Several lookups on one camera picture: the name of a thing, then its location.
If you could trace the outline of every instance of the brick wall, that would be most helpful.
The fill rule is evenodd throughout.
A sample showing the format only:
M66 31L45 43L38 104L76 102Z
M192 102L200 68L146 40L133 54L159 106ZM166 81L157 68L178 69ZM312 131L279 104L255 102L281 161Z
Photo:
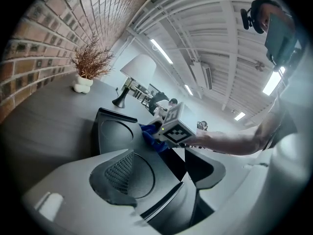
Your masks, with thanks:
M75 72L75 48L98 35L111 48L146 0L35 0L0 63L0 123L42 86Z

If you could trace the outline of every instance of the black lamp base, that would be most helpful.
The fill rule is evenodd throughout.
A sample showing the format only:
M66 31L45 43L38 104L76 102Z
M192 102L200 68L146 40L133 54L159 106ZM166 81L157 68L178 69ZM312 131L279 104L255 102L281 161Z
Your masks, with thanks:
M119 108L125 108L125 97L127 93L130 91L128 87L125 87L124 91L122 92L121 96L119 96L117 99L114 99L112 103L116 105Z

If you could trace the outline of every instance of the gray table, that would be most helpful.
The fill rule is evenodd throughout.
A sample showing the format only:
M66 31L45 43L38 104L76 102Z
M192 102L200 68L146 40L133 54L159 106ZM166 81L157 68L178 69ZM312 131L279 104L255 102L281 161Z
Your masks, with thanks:
M115 89L99 80L94 80L88 94L74 92L74 77L65 76L38 90L1 125L8 162L22 192L60 165L90 157L90 132L100 107L135 117L142 124L154 119L130 95L126 108L113 105Z

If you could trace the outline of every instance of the dried plant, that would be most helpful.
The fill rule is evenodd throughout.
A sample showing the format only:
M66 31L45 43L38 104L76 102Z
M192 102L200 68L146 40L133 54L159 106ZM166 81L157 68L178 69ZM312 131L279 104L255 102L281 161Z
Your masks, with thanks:
M110 61L113 55L110 50L101 49L98 46L99 39L95 34L92 34L92 40L89 44L77 49L75 58L72 58L77 73L87 79L93 79L102 75L109 74L113 68L110 66Z

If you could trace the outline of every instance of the white pot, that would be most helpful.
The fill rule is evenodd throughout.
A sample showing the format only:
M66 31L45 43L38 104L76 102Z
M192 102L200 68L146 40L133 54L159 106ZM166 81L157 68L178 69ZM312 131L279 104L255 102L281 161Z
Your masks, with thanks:
M93 80L77 76L76 81L74 81L73 88L78 93L87 94L88 92L90 92L90 86L92 84L93 84Z

